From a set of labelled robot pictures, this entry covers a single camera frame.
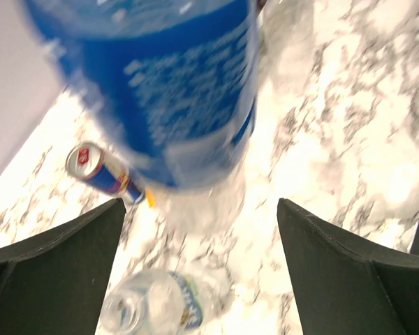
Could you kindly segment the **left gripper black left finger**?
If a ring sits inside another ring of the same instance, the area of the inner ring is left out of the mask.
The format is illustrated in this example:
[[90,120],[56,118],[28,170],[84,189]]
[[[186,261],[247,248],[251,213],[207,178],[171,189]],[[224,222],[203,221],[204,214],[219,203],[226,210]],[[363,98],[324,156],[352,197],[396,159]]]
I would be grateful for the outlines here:
[[0,334],[94,334],[125,214],[111,199],[0,248]]

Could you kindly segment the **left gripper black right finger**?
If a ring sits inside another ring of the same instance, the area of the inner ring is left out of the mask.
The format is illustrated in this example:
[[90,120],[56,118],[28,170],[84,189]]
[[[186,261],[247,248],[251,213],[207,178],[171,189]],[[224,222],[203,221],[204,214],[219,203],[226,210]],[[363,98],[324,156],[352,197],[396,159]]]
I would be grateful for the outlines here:
[[277,205],[304,334],[419,334],[419,256],[326,222],[289,199]]

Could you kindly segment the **small clear labelled bottle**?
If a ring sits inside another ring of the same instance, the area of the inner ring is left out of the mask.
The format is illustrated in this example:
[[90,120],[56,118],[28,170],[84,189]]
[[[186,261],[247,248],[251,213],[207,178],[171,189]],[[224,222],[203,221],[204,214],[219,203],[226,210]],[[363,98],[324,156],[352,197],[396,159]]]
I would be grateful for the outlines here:
[[100,316],[110,334],[183,334],[203,321],[194,278],[162,269],[144,270],[120,282],[105,298]]

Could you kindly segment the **blue label plastic bottle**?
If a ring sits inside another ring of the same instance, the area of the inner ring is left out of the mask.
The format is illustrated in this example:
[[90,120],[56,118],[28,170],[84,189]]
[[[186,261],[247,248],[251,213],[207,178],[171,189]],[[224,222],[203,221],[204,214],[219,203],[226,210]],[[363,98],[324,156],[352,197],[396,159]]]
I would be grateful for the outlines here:
[[256,120],[254,1],[24,1],[68,86],[167,223],[212,234],[239,216]]

